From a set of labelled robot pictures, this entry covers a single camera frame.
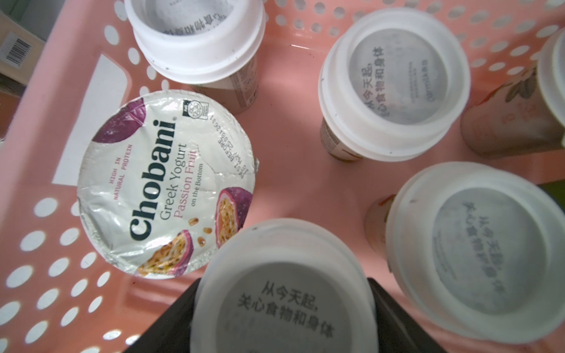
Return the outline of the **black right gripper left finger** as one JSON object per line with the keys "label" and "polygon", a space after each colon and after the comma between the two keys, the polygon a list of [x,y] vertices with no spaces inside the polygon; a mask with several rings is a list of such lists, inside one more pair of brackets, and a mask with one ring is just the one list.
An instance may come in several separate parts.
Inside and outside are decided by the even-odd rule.
{"label": "black right gripper left finger", "polygon": [[190,352],[191,327],[200,282],[201,279],[197,279],[124,353]]}

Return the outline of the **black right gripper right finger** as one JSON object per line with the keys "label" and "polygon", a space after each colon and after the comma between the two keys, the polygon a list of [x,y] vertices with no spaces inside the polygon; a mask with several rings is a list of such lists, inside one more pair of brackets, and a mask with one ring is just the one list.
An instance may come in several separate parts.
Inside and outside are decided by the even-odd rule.
{"label": "black right gripper right finger", "polygon": [[375,300],[379,352],[446,353],[375,279],[367,280]]}

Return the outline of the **brown foil-lid yogurt cup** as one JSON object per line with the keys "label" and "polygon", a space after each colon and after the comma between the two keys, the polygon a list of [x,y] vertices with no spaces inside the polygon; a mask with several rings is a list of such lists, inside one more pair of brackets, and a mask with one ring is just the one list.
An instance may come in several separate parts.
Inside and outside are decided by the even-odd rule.
{"label": "brown foil-lid yogurt cup", "polygon": [[244,225],[257,161],[217,101],[158,91],[128,102],[90,142],[77,183],[94,248],[147,279],[194,272]]}

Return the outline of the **green white-lid yogurt cup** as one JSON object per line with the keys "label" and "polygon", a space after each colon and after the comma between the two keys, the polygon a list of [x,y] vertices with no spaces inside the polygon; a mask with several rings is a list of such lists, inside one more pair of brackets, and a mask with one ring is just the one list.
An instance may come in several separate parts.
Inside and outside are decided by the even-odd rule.
{"label": "green white-lid yogurt cup", "polygon": [[555,182],[540,184],[539,187],[552,199],[554,199],[554,201],[561,207],[562,210],[565,209],[565,180],[564,179]]}

